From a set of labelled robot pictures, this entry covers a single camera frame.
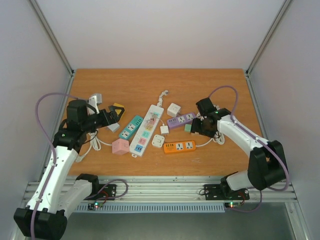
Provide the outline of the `pink cube socket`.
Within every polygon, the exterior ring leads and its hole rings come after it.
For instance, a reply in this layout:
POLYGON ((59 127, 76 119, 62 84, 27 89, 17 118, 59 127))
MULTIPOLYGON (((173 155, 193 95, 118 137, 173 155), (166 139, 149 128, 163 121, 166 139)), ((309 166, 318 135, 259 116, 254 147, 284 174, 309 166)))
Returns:
POLYGON ((130 143, 128 140, 119 138, 116 141, 112 142, 112 153, 116 155, 124 155, 130 151, 129 146, 130 143))

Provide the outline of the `long white power strip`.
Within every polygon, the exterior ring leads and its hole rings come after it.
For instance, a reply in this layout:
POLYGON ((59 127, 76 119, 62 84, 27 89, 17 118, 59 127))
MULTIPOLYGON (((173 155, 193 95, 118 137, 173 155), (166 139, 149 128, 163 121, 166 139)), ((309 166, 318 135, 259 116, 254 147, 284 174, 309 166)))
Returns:
POLYGON ((136 158, 144 155, 163 113, 164 109, 160 106, 152 104, 149 107, 129 145, 129 152, 132 157, 136 158))

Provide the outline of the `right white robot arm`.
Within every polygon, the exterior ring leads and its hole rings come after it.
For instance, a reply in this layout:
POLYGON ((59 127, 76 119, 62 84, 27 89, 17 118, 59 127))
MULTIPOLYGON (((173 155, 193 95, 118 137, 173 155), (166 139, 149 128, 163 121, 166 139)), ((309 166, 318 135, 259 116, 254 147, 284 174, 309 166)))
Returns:
POLYGON ((221 194, 234 197, 239 190, 254 188, 262 191, 272 185, 289 181, 289 171, 282 144, 269 141, 244 126, 226 108, 216 108, 207 97, 198 101, 199 117, 193 119, 191 133, 217 140, 226 136, 249 157, 246 171, 235 172, 220 180, 221 194))

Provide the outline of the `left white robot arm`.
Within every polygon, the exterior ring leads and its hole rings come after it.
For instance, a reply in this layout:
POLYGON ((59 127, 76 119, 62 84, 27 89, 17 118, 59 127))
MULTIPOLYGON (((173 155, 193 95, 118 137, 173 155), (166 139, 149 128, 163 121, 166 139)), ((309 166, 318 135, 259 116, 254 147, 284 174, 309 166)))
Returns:
POLYGON ((96 199, 104 189, 96 175, 80 174, 69 191, 61 196, 68 172, 87 134, 117 123, 124 108, 111 105, 99 110, 97 104, 83 99, 68 103, 66 118, 50 141, 51 156, 36 191, 24 208, 15 210, 13 219, 25 237, 43 240, 62 238, 68 218, 86 198, 96 199))

